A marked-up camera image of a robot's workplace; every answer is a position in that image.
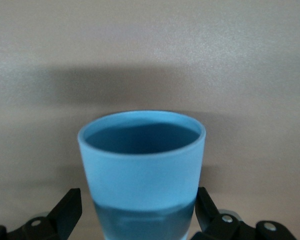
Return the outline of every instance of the cup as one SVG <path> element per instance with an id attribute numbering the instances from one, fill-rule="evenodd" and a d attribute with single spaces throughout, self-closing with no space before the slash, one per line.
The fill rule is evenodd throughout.
<path id="1" fill-rule="evenodd" d="M 106 240 L 186 240 L 206 130 L 169 111 L 137 110 L 84 126 L 78 143 Z"/>

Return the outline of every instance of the screw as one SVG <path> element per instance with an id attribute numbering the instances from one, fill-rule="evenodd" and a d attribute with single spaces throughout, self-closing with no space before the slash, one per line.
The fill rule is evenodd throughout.
<path id="1" fill-rule="evenodd" d="M 32 227 L 35 227 L 35 226 L 38 226 L 40 223 L 41 223 L 40 220 L 34 220 L 34 221 L 31 223 L 31 226 L 32 226 Z"/>
<path id="2" fill-rule="evenodd" d="M 273 232 L 277 230 L 276 226 L 273 225 L 271 222 L 265 222 L 264 227 L 269 231 L 273 231 Z"/>
<path id="3" fill-rule="evenodd" d="M 232 223 L 234 220 L 232 219 L 232 217 L 230 217 L 229 215 L 224 215 L 222 217 L 222 220 L 225 221 L 226 223 Z"/>

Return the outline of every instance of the gray surface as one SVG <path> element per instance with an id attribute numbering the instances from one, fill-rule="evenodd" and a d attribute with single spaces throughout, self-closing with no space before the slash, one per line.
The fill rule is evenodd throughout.
<path id="1" fill-rule="evenodd" d="M 217 206 L 300 240 L 300 1 L 1 0 L 0 224 L 80 187 L 70 239 L 96 239 L 76 135 L 134 109 L 204 123 Z"/>

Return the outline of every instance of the cup rim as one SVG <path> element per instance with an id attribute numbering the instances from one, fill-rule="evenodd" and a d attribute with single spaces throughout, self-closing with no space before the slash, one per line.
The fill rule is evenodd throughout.
<path id="1" fill-rule="evenodd" d="M 182 146 L 182 147 L 179 147 L 179 148 L 176 148 L 176 149 L 173 149 L 173 150 L 168 150 L 168 151 L 163 151 L 163 152 L 152 152 L 152 153 L 112 152 L 112 151 L 107 151 L 107 150 L 103 150 L 103 149 L 100 149 L 98 147 L 92 146 L 91 144 L 89 144 L 86 141 L 86 139 L 84 137 L 84 134 L 85 134 L 86 130 L 88 130 L 90 127 L 92 127 L 97 122 L 104 121 L 107 118 L 113 118 L 113 117 L 116 117 L 116 116 L 119 116 L 119 115 L 137 114 L 137 113 L 152 114 L 152 115 L 154 115 L 154 114 L 161 114 L 161 115 L 162 114 L 169 114 L 169 115 L 178 116 L 181 119 L 187 119 L 189 121 L 189 123 L 195 124 L 200 129 L 199 137 L 195 141 L 193 141 L 193 142 L 191 142 L 191 143 L 189 143 L 185 146 Z M 180 152 L 189 151 L 192 148 L 196 147 L 196 145 L 199 144 L 202 141 L 202 139 L 205 139 L 205 137 L 206 137 L 206 128 L 205 128 L 205 126 L 200 121 L 198 121 L 197 119 L 195 119 L 191 116 L 188 116 L 188 115 L 185 115 L 185 114 L 182 114 L 182 113 L 178 113 L 178 112 L 174 112 L 174 111 L 167 111 L 167 110 L 131 110 L 131 111 L 121 111 L 121 112 L 116 112 L 116 113 L 112 113 L 112 114 L 107 114 L 107 115 L 104 115 L 102 117 L 99 117 L 99 118 L 87 123 L 86 125 L 84 125 L 80 129 L 80 131 L 77 135 L 77 140 L 78 140 L 79 144 L 84 146 L 85 148 L 96 151 L 99 154 L 102 154 L 104 156 L 109 156 L 111 158 L 128 157 L 128 158 L 131 158 L 131 159 L 132 158 L 137 158 L 137 159 L 147 158 L 148 159 L 148 158 L 158 158 L 159 156 L 164 157 L 164 156 L 167 156 L 167 155 L 176 155 L 176 154 L 179 154 Z"/>

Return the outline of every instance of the plastic cup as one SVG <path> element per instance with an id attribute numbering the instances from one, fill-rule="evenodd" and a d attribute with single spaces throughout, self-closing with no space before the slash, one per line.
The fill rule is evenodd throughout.
<path id="1" fill-rule="evenodd" d="M 78 142 L 106 240 L 185 240 L 206 130 L 169 111 L 138 110 L 84 126 Z"/>

